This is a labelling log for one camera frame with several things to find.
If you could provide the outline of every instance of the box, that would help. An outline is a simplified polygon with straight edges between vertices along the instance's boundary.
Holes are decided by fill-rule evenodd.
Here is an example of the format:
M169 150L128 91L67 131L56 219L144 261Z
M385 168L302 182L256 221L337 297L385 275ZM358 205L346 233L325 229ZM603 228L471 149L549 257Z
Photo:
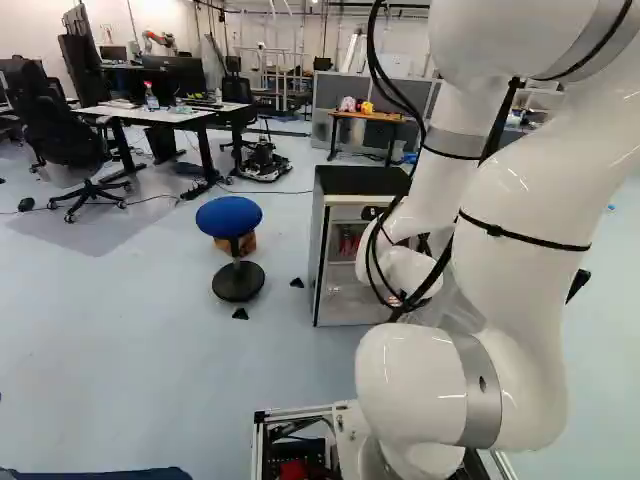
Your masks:
M213 243L220 250L224 250L228 255L231 255L231 243L229 240L222 238L214 238ZM258 244L256 242L256 232L251 231L246 235L238 239L238 246L240 247L240 257L246 257L250 253L254 252Z

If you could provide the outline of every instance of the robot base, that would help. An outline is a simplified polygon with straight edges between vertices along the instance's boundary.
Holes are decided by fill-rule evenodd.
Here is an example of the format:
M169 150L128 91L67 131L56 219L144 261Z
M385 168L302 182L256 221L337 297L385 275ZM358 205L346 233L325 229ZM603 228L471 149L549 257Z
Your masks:
M323 478L399 480L386 464L378 441L370 433L356 401L256 412L251 480L276 480L276 472L286 468L283 465L298 461L302 465L313 465L310 468L328 471L330 476ZM283 445L287 447L286 458L281 454ZM478 452L468 449L462 466L450 480L517 480L504 454L491 452L491 459L495 465L489 465L491 461L486 465L496 471L492 476Z

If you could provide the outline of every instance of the floor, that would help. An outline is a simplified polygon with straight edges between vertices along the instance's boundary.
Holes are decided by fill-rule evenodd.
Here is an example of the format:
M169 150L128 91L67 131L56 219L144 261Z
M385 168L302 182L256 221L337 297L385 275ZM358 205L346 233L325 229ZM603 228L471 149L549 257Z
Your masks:
M148 148L140 130L128 135ZM213 144L229 133L209 136ZM178 146L188 149L183 160L197 162L189 143L197 145L195 135L189 137L178 133ZM326 153L306 147L304 138L276 142L294 165L286 178L229 188L310 189L314 165ZM0 212L15 210L24 196L42 206L60 192L27 172L27 157L26 148L0 144L7 179ZM140 188L152 174L140 173ZM190 187L166 178L169 192ZM157 191L156 185L149 194ZM8 226L17 220L0 215L0 425L7 433L0 436L0 465L24 471L177 465L194 478L249 478L254 410L354 397L353 355L366 329L314 329L307 292L289 286L306 276L311 196L245 194L264 211L252 259L267 283L248 306L250 320L242 321L210 288L229 258L194 222L198 207L221 194L215 189L176 208L161 198L125 212L108 207L95 218L83 213L68 228L85 227L82 238L91 242L138 207L171 209L100 257L18 233ZM62 222L62 213L28 215L44 225L52 215Z
M148 152L141 130L127 134ZM229 133L209 137L215 144ZM195 136L176 138L188 149L183 160L197 163ZM127 211L91 206L68 227L78 233L68 245L34 231L40 220L43 230L58 232L51 222L61 224L62 211L0 215L0 465L176 465L196 479L248 479L254 410L354 397L353 354L366 328L311 327L306 292L289 287L306 273L311 197L273 193L310 189L326 152L309 148L306 138L275 141L294 165L291 174L271 186L229 187L263 192L244 193L264 211L253 260L268 275L248 306L249 321L232 319L232 307L213 296L211 276L228 258L194 223L200 205L226 194L219 188L177 206L172 198ZM15 210L24 196L42 206L60 192L27 172L28 156L28 149L0 144L0 176L8 180L0 186L0 213ZM228 156L216 164L230 169ZM136 198L190 187L162 169L139 176ZM616 210L603 214L585 262L593 280L566 312L569 426L542 452L510 455L521 480L629 477L639 466L640 176L613 202ZM136 228L126 235L114 233L131 222ZM100 236L111 239L105 253L86 245Z

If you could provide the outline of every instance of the black desk leg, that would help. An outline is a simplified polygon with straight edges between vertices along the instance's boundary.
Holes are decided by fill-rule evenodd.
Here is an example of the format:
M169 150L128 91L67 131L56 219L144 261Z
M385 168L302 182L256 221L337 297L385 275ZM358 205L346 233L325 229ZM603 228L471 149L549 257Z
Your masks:
M391 159L393 158L393 146L396 143L396 137L398 136L398 125L396 123L391 124L391 140L389 140L389 150L387 150L387 159L384 162L385 168L391 166Z
M205 181L199 182L195 188L187 190L180 195L183 200L193 200L203 193L209 191L211 187L220 180L220 172L213 166L211 149L209 148L209 137L207 137L207 126L202 124L196 131L198 133L198 148L200 149L200 161L202 162L202 174Z
M218 181L220 173L213 166L211 149L209 148L209 137L207 137L207 127L204 124L198 128L198 147L200 148L200 159L202 161L202 169L204 170L204 178L210 186L213 186Z
M242 168L242 130L245 124L238 120L231 121L231 143L233 144L231 156L233 157L234 167L231 175L240 175Z
M100 183L110 183L119 178L133 175L143 168L147 168L147 165L144 163L133 163L133 158L131 158L131 150L129 149L127 137L125 136L124 130L122 129L122 122L120 121L120 119L113 118L111 120L110 126L113 130L113 136L116 139L116 143L118 144L118 152L120 153L120 160L122 161L122 166L124 168L112 173L111 175L107 175L106 177L101 178Z
M336 156L336 133L338 132L338 117L333 117L333 125L331 127L331 151L327 157L327 162L333 160Z

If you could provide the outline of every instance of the red component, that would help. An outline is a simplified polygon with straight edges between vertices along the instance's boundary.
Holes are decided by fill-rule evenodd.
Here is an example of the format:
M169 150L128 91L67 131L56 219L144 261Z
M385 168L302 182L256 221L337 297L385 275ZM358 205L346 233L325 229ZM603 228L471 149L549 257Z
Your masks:
M302 460L293 460L280 465L280 480L305 480L307 469Z

